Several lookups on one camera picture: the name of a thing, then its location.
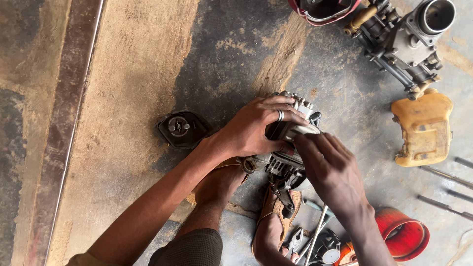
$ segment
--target red plastic part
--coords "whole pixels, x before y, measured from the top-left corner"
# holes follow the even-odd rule
[[[417,257],[429,243],[430,233],[427,227],[397,209],[381,209],[376,212],[375,219],[395,261],[406,261]],[[387,239],[400,225],[402,227],[398,233]]]
[[[338,17],[334,17],[334,18],[331,18],[331,19],[323,21],[323,22],[314,22],[314,21],[310,21],[310,20],[307,19],[307,16],[304,15],[305,10],[299,8],[299,6],[297,5],[297,1],[298,0],[288,0],[288,3],[296,13],[298,13],[301,17],[304,17],[308,23],[310,23],[311,25],[314,25],[314,26],[323,26],[323,25],[327,25],[327,24],[330,24],[332,22],[335,22],[339,19],[342,19],[342,18],[346,17],[348,14],[350,14],[351,12],[353,12],[353,10],[355,10],[355,8],[361,3],[361,0],[356,0],[355,4],[351,7],[350,10],[348,10],[347,13],[344,13],[344,14],[338,16]]]

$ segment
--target hand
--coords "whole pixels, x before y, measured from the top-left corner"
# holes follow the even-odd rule
[[[294,154],[294,150],[285,141],[270,141],[264,135],[266,126],[279,119],[278,109],[284,112],[283,121],[308,125],[305,115],[288,104],[293,98],[286,96],[257,97],[244,106],[230,122],[211,138],[215,145],[223,147],[228,157],[251,156],[281,151]]]
[[[298,135],[294,140],[315,191],[342,223],[368,210],[355,156],[330,134]]]

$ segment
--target silver ring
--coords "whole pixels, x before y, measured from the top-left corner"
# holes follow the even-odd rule
[[[278,109],[278,113],[279,113],[278,122],[281,122],[284,119],[284,112]]]

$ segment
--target dirty floor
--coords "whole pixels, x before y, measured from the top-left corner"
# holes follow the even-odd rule
[[[407,13],[419,0],[391,2]],[[453,161],[473,160],[473,35],[464,30],[473,26],[473,3],[455,4],[456,22],[438,44],[444,79],[435,84],[455,105],[454,138],[449,157],[434,167],[473,181],[473,170]],[[473,265],[473,223],[416,199],[422,194],[473,213],[473,204],[445,189],[471,192],[396,165],[403,140],[390,103],[405,97],[403,88],[343,34],[346,19],[312,27],[285,0],[7,1],[6,10],[28,23],[0,9],[0,25],[10,26],[0,28],[9,36],[0,38],[0,212],[6,214],[0,217],[0,265],[64,265],[85,252],[187,155],[153,135],[160,117],[192,110],[217,131],[255,96],[281,90],[312,101],[322,113],[321,129],[357,156],[375,208],[395,207],[428,227],[425,251],[400,265]],[[73,35],[78,23],[91,32],[98,26],[95,39]],[[74,50],[80,44],[73,36],[95,43],[90,65],[87,42]],[[72,63],[84,71],[68,72]],[[220,220],[223,266],[257,265],[250,248],[266,186],[265,174],[254,174],[227,205]],[[321,203],[313,188],[303,197]],[[136,265],[147,265],[192,209],[182,202]],[[312,231],[319,215],[302,205],[293,225]],[[336,220],[328,228],[346,239]]]

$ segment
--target foot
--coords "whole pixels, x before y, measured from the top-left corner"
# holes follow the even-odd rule
[[[245,176],[239,165],[213,170],[197,185],[196,203],[221,203],[225,206]]]
[[[277,196],[270,193],[267,200],[268,203],[276,200]],[[254,237],[253,252],[257,260],[264,257],[265,254],[269,254],[267,251],[278,251],[279,241],[283,227],[279,215],[271,213],[261,219],[258,228],[256,229],[256,235]]]

